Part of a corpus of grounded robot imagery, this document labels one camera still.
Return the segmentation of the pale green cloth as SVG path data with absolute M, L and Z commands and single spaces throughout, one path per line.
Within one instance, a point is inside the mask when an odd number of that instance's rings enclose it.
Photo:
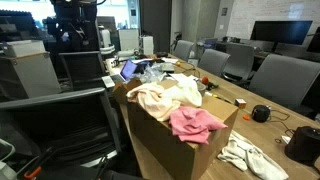
M 177 100 L 183 106 L 200 107 L 202 105 L 202 95 L 198 91 L 197 83 L 191 79 L 185 79 L 166 89 L 162 96 Z

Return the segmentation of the black monitor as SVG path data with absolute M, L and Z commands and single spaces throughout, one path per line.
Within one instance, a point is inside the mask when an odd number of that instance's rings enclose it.
M 302 45 L 311 21 L 256 21 L 251 40 Z

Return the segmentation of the grey chair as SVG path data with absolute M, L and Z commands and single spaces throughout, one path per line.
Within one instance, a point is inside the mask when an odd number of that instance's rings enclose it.
M 173 51 L 173 55 L 187 61 L 192 50 L 194 43 L 186 40 L 179 40 L 177 42 L 176 48 Z
M 249 45 L 229 43 L 226 45 L 226 53 L 230 55 L 223 77 L 229 81 L 249 80 L 254 75 L 254 48 Z
M 200 59 L 198 67 L 220 77 L 224 71 L 230 55 L 214 49 L 206 49 Z
M 253 76 L 249 90 L 288 109 L 298 110 L 319 73 L 319 63 L 271 54 Z

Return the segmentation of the white towel on table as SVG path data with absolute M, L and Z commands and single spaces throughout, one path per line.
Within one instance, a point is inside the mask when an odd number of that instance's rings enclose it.
M 241 171 L 250 169 L 261 180 L 287 180 L 289 175 L 273 159 L 244 136 L 232 130 L 227 145 L 217 158 Z

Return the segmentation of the pink cloth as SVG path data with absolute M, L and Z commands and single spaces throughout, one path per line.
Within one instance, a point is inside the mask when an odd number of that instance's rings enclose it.
M 205 109 L 180 106 L 170 114 L 172 134 L 182 142 L 208 144 L 210 132 L 227 128 Z

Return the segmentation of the open laptop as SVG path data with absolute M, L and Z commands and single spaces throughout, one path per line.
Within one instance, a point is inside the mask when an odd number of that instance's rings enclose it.
M 127 60 L 122 70 L 118 74 L 103 76 L 102 81 L 107 88 L 114 87 L 116 82 L 126 82 L 134 74 L 137 65 L 131 60 Z

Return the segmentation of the grey chair nearest right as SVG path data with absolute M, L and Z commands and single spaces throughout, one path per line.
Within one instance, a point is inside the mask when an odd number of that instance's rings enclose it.
M 298 110 L 319 73 L 319 63 L 271 54 L 253 76 L 249 90 L 288 109 Z

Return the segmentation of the rubik's cube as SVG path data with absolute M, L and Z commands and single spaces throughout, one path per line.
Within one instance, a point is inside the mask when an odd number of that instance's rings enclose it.
M 247 104 L 247 102 L 244 99 L 236 99 L 235 100 L 235 105 L 240 109 L 245 108 L 246 104 Z

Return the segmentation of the black bag on table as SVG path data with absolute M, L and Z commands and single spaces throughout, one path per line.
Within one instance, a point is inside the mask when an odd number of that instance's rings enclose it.
M 296 162 L 313 166 L 320 156 L 320 129 L 298 127 L 285 146 L 285 155 Z

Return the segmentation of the peach cloth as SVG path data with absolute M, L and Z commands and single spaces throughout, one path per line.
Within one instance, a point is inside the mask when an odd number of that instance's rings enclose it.
M 149 115 L 163 122 L 181 105 L 177 100 L 164 97 L 164 91 L 157 83 L 146 83 L 130 90 L 126 97 L 128 102 L 138 103 Z

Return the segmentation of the clear plastic bags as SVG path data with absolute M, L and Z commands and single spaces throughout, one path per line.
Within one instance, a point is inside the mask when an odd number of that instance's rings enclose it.
M 142 73 L 135 73 L 134 76 L 142 83 L 152 83 L 161 82 L 166 76 L 166 73 L 162 71 L 162 64 L 156 63 L 153 65 L 147 65 Z

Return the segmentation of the grey chair far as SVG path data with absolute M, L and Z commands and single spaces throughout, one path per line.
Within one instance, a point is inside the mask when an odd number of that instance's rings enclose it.
M 186 40 L 179 40 L 177 42 L 176 48 L 173 51 L 173 55 L 187 61 L 192 50 L 194 43 Z

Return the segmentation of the orange handled clamp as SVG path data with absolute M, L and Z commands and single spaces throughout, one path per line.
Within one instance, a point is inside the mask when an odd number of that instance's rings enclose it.
M 42 166 L 55 154 L 54 150 L 48 150 L 43 153 L 36 162 L 23 174 L 24 180 L 32 180 L 42 170 Z

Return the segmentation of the grey cabinet with white box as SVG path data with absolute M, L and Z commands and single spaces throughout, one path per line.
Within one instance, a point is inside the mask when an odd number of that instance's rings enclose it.
M 9 99 L 58 94 L 61 87 L 41 40 L 2 42 L 0 90 Z

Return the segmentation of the red ball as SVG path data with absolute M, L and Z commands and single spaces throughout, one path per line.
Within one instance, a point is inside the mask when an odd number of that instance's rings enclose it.
M 202 82 L 203 84 L 207 85 L 207 84 L 209 83 L 209 80 L 208 80 L 207 77 L 203 77 L 203 78 L 201 79 L 201 82 Z

